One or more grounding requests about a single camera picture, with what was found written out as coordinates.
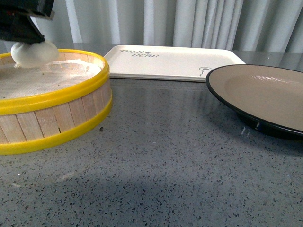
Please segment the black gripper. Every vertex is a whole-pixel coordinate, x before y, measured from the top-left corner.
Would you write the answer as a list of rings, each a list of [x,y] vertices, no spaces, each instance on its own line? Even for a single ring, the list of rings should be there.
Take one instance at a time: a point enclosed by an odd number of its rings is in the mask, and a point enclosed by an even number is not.
[[[31,17],[52,20],[53,4],[53,0],[1,0],[1,40],[27,44],[45,41]]]

